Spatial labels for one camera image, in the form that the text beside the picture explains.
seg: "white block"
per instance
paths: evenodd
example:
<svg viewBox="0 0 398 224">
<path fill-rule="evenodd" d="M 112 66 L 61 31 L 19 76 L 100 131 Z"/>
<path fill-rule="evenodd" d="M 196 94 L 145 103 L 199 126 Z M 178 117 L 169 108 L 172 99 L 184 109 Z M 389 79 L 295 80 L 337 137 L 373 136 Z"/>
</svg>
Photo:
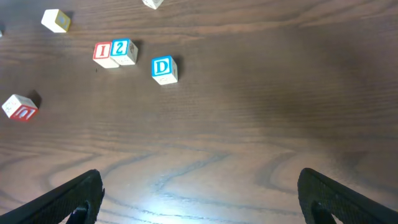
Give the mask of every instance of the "white block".
<svg viewBox="0 0 398 224">
<path fill-rule="evenodd" d="M 170 55 L 152 59 L 152 77 L 160 85 L 178 82 L 177 64 Z"/>
<path fill-rule="evenodd" d="M 19 96 L 17 94 L 14 94 L 8 98 L 1 108 L 4 110 L 4 112 L 6 112 L 8 118 L 19 121 L 30 120 L 38 110 L 31 99 Z"/>
<path fill-rule="evenodd" d="M 112 41 L 111 59 L 120 65 L 135 65 L 138 48 L 130 39 Z"/>
<path fill-rule="evenodd" d="M 104 68 L 118 68 L 119 64 L 111 58 L 112 42 L 97 43 L 93 60 Z"/>
<path fill-rule="evenodd" d="M 157 9 L 163 2 L 163 0 L 142 0 L 142 2 L 153 9 Z"/>
<path fill-rule="evenodd" d="M 42 24 L 54 33 L 65 33 L 69 29 L 70 18 L 59 9 L 47 9 Z"/>
</svg>

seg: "wooden block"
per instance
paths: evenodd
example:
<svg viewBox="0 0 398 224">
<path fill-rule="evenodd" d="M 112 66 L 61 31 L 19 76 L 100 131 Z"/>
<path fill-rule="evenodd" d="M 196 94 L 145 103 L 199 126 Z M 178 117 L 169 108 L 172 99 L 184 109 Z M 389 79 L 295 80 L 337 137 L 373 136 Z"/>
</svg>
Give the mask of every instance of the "wooden block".
<svg viewBox="0 0 398 224">
<path fill-rule="evenodd" d="M 135 65 L 138 48 L 129 39 L 117 39 L 112 42 L 111 58 L 120 65 Z"/>
<path fill-rule="evenodd" d="M 111 58 L 112 42 L 97 43 L 93 60 L 104 68 L 118 68 L 119 64 Z"/>
<path fill-rule="evenodd" d="M 153 9 L 157 9 L 163 2 L 163 0 L 142 0 L 142 2 Z"/>
<path fill-rule="evenodd" d="M 17 94 L 12 95 L 1 108 L 8 118 L 18 121 L 30 120 L 38 110 L 31 99 Z"/>
<path fill-rule="evenodd" d="M 160 85 L 178 82 L 177 64 L 170 55 L 152 59 L 152 77 Z"/>
<path fill-rule="evenodd" d="M 42 24 L 52 32 L 67 32 L 70 25 L 70 18 L 59 9 L 47 9 L 44 12 Z"/>
</svg>

